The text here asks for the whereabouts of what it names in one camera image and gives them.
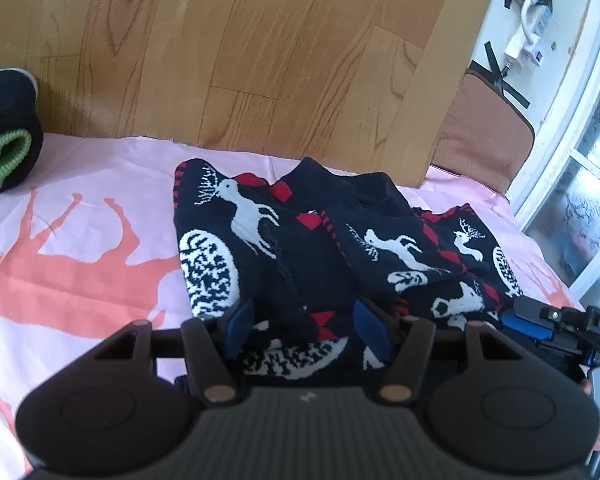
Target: pink fabric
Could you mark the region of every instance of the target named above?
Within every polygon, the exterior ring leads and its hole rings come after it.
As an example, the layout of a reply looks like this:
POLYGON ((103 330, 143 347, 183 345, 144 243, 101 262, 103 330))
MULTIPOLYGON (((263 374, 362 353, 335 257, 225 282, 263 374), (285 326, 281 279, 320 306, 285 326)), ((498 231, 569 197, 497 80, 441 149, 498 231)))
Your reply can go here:
MULTIPOLYGON (((0 195, 0 479, 28 470, 13 436, 27 392, 133 319, 170 328, 190 316, 171 194, 176 166, 193 157, 224 174, 253 172, 270 182, 298 163, 142 137, 48 134, 26 183, 0 195)), ((527 295, 574 304, 502 196, 437 168, 420 189, 401 191, 411 205, 437 213, 470 203, 527 295)), ((184 367, 160 363, 158 372, 173 379, 184 367)))

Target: wooden floor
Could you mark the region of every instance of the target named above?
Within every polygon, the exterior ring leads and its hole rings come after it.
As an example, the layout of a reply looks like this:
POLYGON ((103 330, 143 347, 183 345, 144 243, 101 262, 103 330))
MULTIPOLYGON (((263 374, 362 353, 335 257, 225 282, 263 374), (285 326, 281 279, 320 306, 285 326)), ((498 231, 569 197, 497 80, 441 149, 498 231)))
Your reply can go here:
POLYGON ((39 78, 46 131, 311 155, 408 184, 489 0, 458 1, 0 0, 0 68, 39 78))

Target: brown fabric panel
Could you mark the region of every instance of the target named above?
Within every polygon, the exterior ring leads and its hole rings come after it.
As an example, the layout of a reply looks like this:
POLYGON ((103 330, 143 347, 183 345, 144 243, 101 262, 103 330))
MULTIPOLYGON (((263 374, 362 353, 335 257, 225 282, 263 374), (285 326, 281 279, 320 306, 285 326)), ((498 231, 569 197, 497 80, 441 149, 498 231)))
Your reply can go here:
POLYGON ((533 143, 533 129, 517 110, 467 73, 442 123, 431 163, 504 194, 533 143))

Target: black garment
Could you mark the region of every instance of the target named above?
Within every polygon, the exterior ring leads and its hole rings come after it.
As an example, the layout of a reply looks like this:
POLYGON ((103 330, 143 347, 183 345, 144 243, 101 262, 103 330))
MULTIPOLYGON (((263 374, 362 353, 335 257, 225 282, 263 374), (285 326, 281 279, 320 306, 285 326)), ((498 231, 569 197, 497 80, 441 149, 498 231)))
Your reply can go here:
POLYGON ((0 70, 0 134, 25 129, 31 146, 24 160, 4 179, 0 193, 20 184, 33 169, 42 149, 42 126, 36 115, 36 89, 17 70, 0 70))
POLYGON ((383 363, 362 344, 357 298, 441 328, 498 325, 521 294, 493 235, 468 204, 411 208, 384 173, 335 176, 310 158, 269 186, 183 162, 174 222, 195 316, 253 298, 246 374, 356 380, 383 363))

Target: white wall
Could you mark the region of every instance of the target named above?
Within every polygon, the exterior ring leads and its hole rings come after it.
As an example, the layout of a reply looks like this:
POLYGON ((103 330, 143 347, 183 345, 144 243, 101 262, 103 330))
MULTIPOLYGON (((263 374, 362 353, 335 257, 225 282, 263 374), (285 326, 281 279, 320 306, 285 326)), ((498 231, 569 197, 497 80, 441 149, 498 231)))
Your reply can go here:
MULTIPOLYGON (((516 100, 506 94, 506 97, 522 111, 536 131, 534 152, 546 150, 555 135, 555 130, 542 129, 542 124, 571 60, 588 1, 554 0, 554 15, 542 39, 547 45, 551 45, 555 41, 555 50, 548 51, 541 67, 536 67, 529 62, 522 69, 512 68, 506 78, 513 88, 531 102, 529 108, 525 110, 516 100)), ((506 63, 504 49, 519 26, 520 6, 516 0, 513 1, 510 9, 504 7, 504 0, 491 0, 475 43, 473 59, 488 68, 484 43, 491 41, 496 58, 500 67, 503 68, 506 63)), ((519 177, 509 189, 512 199, 526 184, 533 169, 529 165, 523 166, 519 177)))

